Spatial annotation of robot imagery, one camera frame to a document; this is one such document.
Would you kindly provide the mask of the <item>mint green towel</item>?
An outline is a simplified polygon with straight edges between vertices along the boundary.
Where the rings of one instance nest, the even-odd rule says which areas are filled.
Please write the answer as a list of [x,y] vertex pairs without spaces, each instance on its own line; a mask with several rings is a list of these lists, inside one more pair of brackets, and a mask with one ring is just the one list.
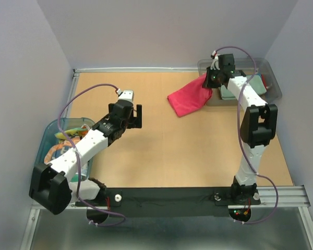
[[[255,75],[252,80],[249,82],[250,86],[254,89],[254,91],[259,95],[263,95],[267,92],[267,89],[262,81],[262,77],[260,74]],[[222,100],[234,100],[236,97],[230,92],[224,85],[219,88],[220,95]]]

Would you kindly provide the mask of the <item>red blue cat towel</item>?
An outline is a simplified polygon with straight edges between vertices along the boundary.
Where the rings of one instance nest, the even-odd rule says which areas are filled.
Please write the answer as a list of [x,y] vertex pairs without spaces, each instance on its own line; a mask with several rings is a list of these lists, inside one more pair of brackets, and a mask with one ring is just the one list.
[[262,83],[263,83],[263,85],[267,91],[272,89],[273,85],[272,85],[270,77],[267,74],[261,74],[261,79],[262,79]]

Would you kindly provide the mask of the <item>pink towel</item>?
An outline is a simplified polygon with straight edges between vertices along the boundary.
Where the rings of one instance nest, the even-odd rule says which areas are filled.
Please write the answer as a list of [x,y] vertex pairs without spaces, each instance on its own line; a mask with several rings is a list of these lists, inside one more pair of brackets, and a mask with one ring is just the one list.
[[192,80],[181,89],[167,96],[167,100],[178,117],[200,110],[212,96],[212,90],[203,87],[206,74]]

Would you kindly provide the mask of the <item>patterned light blue towel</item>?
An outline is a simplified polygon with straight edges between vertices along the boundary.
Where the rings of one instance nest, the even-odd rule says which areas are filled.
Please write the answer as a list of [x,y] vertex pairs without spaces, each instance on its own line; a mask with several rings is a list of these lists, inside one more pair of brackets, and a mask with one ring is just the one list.
[[[57,159],[71,148],[72,146],[69,141],[60,141],[58,144],[49,149],[48,153],[44,157],[44,163],[48,164],[51,160]],[[90,161],[88,161],[81,167],[81,180],[87,179],[90,175],[90,171]]]

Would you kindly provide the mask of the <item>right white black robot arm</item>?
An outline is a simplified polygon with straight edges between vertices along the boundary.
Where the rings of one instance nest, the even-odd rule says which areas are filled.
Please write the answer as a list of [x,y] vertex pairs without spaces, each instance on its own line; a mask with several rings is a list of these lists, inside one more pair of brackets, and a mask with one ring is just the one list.
[[233,54],[212,54],[203,87],[225,87],[237,100],[237,133],[242,159],[230,188],[214,195],[219,205],[242,205],[259,200],[257,178],[262,155],[275,137],[278,108],[264,101],[249,84],[250,78],[236,70]]

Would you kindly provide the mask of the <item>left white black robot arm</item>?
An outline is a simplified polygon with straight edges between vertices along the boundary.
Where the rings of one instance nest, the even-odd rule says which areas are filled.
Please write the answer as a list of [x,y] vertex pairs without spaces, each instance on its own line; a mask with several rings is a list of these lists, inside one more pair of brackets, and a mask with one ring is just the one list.
[[101,205],[105,201],[104,184],[93,178],[72,182],[72,178],[96,154],[121,138],[126,130],[141,127],[142,105],[122,99],[109,104],[109,113],[75,146],[48,164],[34,166],[29,196],[54,215],[80,200]]

